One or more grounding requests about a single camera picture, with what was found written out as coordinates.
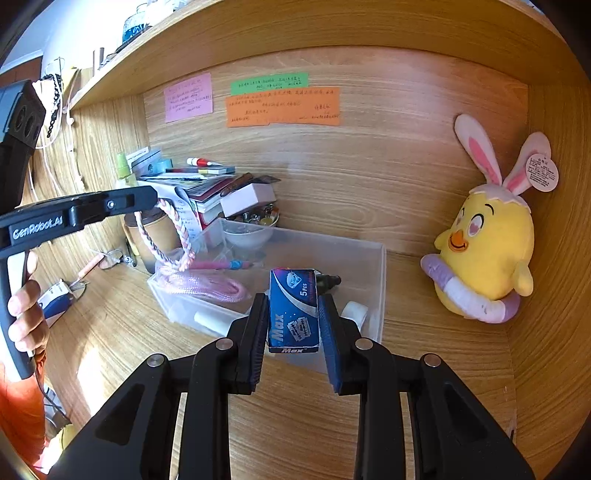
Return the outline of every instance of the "pink rope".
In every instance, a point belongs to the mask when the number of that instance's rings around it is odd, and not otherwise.
[[[203,270],[179,272],[168,266],[160,268],[159,274],[158,282],[168,293],[202,295],[227,303],[237,303],[250,296],[240,282],[224,275],[209,274]]]
[[[191,246],[189,232],[187,232],[183,221],[168,200],[158,199],[156,206],[173,221],[183,247],[181,259],[172,260],[150,238],[142,224],[141,212],[135,212],[135,220],[138,223],[138,230],[142,240],[153,256],[162,263],[162,266],[158,268],[157,279],[165,291],[168,293],[201,295],[227,303],[246,300],[250,294],[240,282],[224,275],[208,274],[203,270],[190,269],[195,260],[195,252]]]

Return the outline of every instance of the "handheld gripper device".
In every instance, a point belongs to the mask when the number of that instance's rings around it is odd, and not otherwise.
[[[35,371],[33,352],[18,351],[8,337],[16,320],[8,311],[8,300],[26,281],[29,250],[108,216],[148,210],[158,200],[152,187],[136,187],[17,208],[45,114],[30,80],[0,89],[0,360],[13,382]]]
[[[511,439],[438,355],[393,355],[361,337],[330,294],[318,308],[329,380],[339,395],[359,396],[353,480],[408,478],[400,392],[409,399],[417,480],[534,480]],[[184,358],[150,355],[76,435],[48,480],[168,480],[182,393],[179,480],[231,480],[229,397],[255,392],[269,312],[258,293],[227,337]]]

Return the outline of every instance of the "orange sticky note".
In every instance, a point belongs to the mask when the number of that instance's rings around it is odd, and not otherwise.
[[[226,97],[226,126],[340,125],[339,87],[269,90]]]

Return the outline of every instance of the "plush toy tag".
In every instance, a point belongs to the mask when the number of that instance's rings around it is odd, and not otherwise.
[[[551,192],[558,185],[558,169],[551,158],[540,153],[533,154],[525,163],[525,174],[533,188]]]

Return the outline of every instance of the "metal screw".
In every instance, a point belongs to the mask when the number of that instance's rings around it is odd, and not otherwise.
[[[218,350],[228,350],[228,349],[232,348],[233,345],[234,345],[234,342],[232,342],[231,338],[220,338],[216,342],[216,348]]]
[[[428,353],[425,355],[424,360],[425,363],[430,367],[439,367],[439,365],[441,365],[441,358],[439,358],[439,356],[435,355],[434,353]]]
[[[374,346],[374,343],[369,338],[360,338],[355,341],[355,346],[359,350],[369,350]]]
[[[148,366],[149,367],[159,367],[164,363],[164,355],[160,353],[155,353],[154,355],[150,355],[148,357]]]

